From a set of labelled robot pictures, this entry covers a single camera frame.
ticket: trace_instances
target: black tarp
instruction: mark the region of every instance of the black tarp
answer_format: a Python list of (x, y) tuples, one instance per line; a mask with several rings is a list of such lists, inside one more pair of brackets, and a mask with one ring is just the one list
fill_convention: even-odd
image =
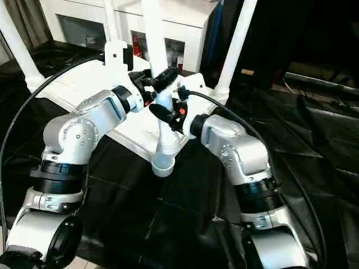
[[(65, 61), (88, 53), (49, 43), (35, 52), (35, 61), (50, 75)], [(0, 67), (0, 78), (2, 140), (29, 92), (13, 62)], [(234, 87), (228, 106), (265, 139), (283, 192), (318, 244), (293, 178), (304, 185), (324, 229), (328, 268), (359, 268), (356, 103), (349, 108), (301, 95)], [(36, 99), (16, 125), (3, 175), (10, 223), (32, 185), (29, 170), (44, 148), (43, 128), (64, 113), (49, 100)], [(90, 161), (89, 187), (80, 212), (85, 226), (80, 257), (106, 268), (245, 268), (234, 191), (220, 162), (198, 141), (190, 141), (178, 154), (173, 174), (160, 179), (147, 161), (104, 137)], [(302, 229), (298, 231), (310, 249)]]

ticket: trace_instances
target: black clamp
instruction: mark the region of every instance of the black clamp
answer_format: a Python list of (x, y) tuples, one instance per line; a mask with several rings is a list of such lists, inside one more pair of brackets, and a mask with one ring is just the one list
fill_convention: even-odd
[(153, 100), (155, 100), (155, 98), (157, 96), (156, 92), (145, 90), (145, 86), (147, 86), (147, 85), (145, 85), (144, 81), (146, 79), (151, 78), (151, 70), (145, 69), (140, 72), (131, 72), (128, 75), (129, 75), (132, 83), (139, 90), (139, 92), (142, 96), (142, 99), (144, 101), (144, 106), (148, 106), (150, 103), (153, 102)]
[(142, 83), (144, 86), (152, 86), (159, 94), (174, 83), (180, 72), (179, 70), (177, 67), (169, 67), (155, 78), (143, 79)]
[(159, 104), (151, 104), (150, 111), (163, 122), (168, 123), (172, 131), (183, 133), (183, 123), (185, 122), (188, 106), (186, 102), (173, 98), (173, 112)]

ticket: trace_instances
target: floor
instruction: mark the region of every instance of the floor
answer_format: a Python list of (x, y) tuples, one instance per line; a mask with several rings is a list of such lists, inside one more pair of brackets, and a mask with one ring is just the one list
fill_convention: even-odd
[[(2, 233), (0, 232), (0, 253), (2, 253)], [(103, 269), (92, 262), (76, 257), (66, 269)]]

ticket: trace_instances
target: red object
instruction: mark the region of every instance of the red object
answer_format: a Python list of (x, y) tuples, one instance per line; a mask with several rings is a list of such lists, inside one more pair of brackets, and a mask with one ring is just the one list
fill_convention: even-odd
[(136, 36), (136, 35), (133, 36), (132, 42), (134, 44), (134, 55), (137, 56), (137, 57), (142, 58), (142, 50), (140, 48), (139, 37)]

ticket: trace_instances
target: glass cabinet door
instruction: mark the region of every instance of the glass cabinet door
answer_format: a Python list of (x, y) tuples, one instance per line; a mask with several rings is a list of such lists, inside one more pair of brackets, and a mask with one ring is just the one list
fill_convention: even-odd
[[(134, 55), (149, 60), (146, 43), (146, 34), (131, 31), (132, 45), (134, 46)], [(165, 38), (167, 63), (169, 67), (177, 66), (183, 69), (183, 55), (185, 53), (185, 42)]]
[(104, 50), (106, 36), (103, 24), (62, 15), (57, 17), (67, 43)]

